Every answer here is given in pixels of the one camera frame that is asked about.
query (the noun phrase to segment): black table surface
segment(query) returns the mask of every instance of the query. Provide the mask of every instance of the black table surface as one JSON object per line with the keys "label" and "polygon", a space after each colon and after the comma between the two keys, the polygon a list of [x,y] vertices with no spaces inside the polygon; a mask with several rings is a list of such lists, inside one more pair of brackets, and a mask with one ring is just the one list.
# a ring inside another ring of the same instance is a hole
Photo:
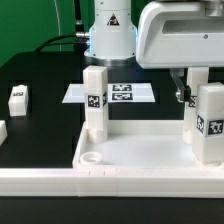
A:
{"label": "black table surface", "polygon": [[[21,53],[0,68],[0,120],[8,138],[0,147],[0,168],[71,168],[85,120],[83,104],[62,104],[73,83],[83,83],[88,66],[79,54]],[[224,70],[210,70],[223,81]],[[109,105],[113,120],[183,119],[169,70],[137,64],[108,69],[109,83],[152,84],[155,103]],[[28,113],[10,117],[13,86],[27,85]],[[223,223],[224,200],[183,198],[1,197],[0,223]]]}

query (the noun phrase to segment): black and white square marker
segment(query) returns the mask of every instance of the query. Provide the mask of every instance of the black and white square marker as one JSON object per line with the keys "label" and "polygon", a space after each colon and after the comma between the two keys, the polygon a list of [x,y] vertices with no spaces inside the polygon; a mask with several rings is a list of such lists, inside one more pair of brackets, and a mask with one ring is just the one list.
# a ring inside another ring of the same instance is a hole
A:
{"label": "black and white square marker", "polygon": [[23,96],[23,92],[13,93],[13,96]]}
{"label": "black and white square marker", "polygon": [[224,120],[209,121],[208,136],[223,134],[223,123]]}
{"label": "black and white square marker", "polygon": [[197,96],[191,96],[188,106],[191,107],[191,108],[195,108],[196,107],[196,100],[197,100]]}
{"label": "black and white square marker", "polygon": [[113,85],[113,91],[132,91],[132,86],[127,84],[127,85]]}
{"label": "black and white square marker", "polygon": [[107,92],[103,94],[103,106],[107,103]]}
{"label": "black and white square marker", "polygon": [[94,95],[88,95],[88,107],[89,108],[100,108],[100,97]]}
{"label": "black and white square marker", "polygon": [[133,100],[132,93],[113,93],[112,100]]}
{"label": "black and white square marker", "polygon": [[205,127],[205,121],[202,117],[198,115],[197,117],[197,129],[203,134]]}

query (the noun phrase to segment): white pillar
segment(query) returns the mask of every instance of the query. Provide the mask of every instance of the white pillar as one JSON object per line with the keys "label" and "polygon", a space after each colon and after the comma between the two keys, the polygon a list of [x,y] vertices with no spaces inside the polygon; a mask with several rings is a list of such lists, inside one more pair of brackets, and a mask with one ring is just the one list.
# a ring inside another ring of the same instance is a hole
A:
{"label": "white pillar", "polygon": [[224,161],[224,85],[212,83],[198,89],[193,152],[203,164]]}
{"label": "white pillar", "polygon": [[198,86],[208,83],[208,75],[208,67],[188,69],[187,85],[191,87],[191,99],[190,102],[185,103],[183,125],[183,140],[188,144],[193,140]]}
{"label": "white pillar", "polygon": [[101,143],[107,140],[107,68],[89,66],[83,71],[83,80],[88,138],[93,143]]}

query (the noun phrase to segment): black label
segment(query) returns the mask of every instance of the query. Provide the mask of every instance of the black label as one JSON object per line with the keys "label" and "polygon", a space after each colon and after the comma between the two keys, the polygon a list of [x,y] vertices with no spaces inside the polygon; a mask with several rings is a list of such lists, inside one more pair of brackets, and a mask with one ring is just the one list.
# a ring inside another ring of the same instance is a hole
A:
{"label": "black label", "polygon": [[13,96],[23,96],[23,92],[13,93]]}
{"label": "black label", "polygon": [[113,91],[132,91],[132,85],[113,85]]}
{"label": "black label", "polygon": [[198,115],[197,117],[197,129],[203,134],[205,127],[205,121],[202,117]]}
{"label": "black label", "polygon": [[133,100],[132,93],[113,93],[112,100]]}
{"label": "black label", "polygon": [[224,120],[209,121],[208,135],[220,135],[223,134]]}
{"label": "black label", "polygon": [[88,107],[100,108],[100,97],[94,95],[88,95]]}
{"label": "black label", "polygon": [[111,16],[109,22],[107,23],[108,26],[120,26],[117,17],[115,16],[115,14],[113,13],[113,15]]}

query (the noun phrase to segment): white cable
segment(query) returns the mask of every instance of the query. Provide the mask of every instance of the white cable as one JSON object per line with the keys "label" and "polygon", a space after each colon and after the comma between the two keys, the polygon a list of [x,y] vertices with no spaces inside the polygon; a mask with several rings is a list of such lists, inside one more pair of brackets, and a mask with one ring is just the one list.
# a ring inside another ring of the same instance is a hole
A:
{"label": "white cable", "polygon": [[61,36],[61,19],[60,19],[60,13],[59,13],[59,10],[58,10],[57,0],[54,0],[54,5],[55,5],[56,14],[57,14],[57,21],[58,21],[58,35]]}

